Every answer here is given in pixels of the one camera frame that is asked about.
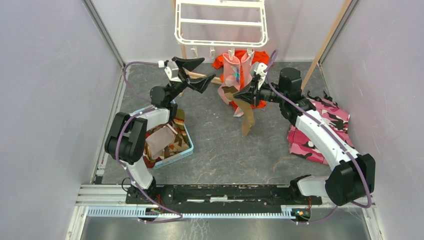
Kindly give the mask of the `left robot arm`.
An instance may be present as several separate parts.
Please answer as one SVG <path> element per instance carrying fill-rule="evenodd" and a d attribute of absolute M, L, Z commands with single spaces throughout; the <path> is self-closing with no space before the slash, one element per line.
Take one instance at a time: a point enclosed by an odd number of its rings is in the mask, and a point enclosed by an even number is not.
<path fill-rule="evenodd" d="M 192 79 L 189 72 L 196 69 L 204 58 L 184 59 L 173 57 L 172 60 L 159 61 L 169 82 L 165 86 L 154 86 L 150 92 L 151 107 L 127 114 L 118 112 L 112 122 L 105 141 L 105 152 L 125 169 L 133 185 L 138 190 L 138 197 L 145 204 L 153 203 L 157 198 L 156 180 L 142 162 L 146 144 L 146 133 L 154 127 L 171 123 L 177 115 L 178 105 L 174 99 L 186 88 L 203 93 L 215 74 Z"/>

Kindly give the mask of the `pink sock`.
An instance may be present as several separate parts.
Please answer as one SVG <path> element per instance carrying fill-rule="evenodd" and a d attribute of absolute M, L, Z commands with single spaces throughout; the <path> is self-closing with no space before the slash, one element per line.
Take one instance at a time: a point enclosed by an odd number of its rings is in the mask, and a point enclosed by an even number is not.
<path fill-rule="evenodd" d="M 239 90 L 243 89 L 251 83 L 251 69 L 254 55 L 254 51 L 248 52 L 247 50 L 237 50 L 235 53 L 235 56 L 240 61 Z"/>
<path fill-rule="evenodd" d="M 225 104 L 229 104 L 230 100 L 225 96 L 223 87 L 235 87 L 237 90 L 240 89 L 241 79 L 241 61 L 234 55 L 231 56 L 229 53 L 223 55 L 223 81 L 217 92 Z"/>

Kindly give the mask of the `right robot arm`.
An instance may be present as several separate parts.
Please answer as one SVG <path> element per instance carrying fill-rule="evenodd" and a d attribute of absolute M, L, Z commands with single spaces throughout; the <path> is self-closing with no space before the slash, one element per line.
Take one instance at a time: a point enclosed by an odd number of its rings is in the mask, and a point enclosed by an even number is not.
<path fill-rule="evenodd" d="M 289 199 L 302 204 L 309 196 L 325 197 L 337 206 L 352 203 L 369 208 L 375 183 L 374 158 L 358 153 L 325 123 L 312 102 L 302 95 L 299 70 L 283 68 L 277 83 L 265 84 L 266 76 L 262 70 L 253 70 L 250 84 L 237 91 L 234 99 L 254 106 L 260 101 L 278 103 L 283 117 L 311 140 L 331 169 L 329 176 L 305 175 L 292 180 Z"/>

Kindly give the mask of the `brown tan sock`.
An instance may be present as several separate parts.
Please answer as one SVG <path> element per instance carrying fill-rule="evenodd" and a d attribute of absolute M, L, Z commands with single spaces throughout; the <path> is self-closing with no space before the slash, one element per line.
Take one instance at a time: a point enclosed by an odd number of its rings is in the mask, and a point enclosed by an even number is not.
<path fill-rule="evenodd" d="M 235 98 L 235 94 L 238 93 L 238 90 L 234 86 L 223 86 L 222 90 L 225 97 L 227 97 L 230 101 L 235 102 L 235 104 L 243 111 L 241 132 L 243 136 L 247 136 L 251 128 L 255 125 L 255 117 L 251 104 L 244 100 Z"/>

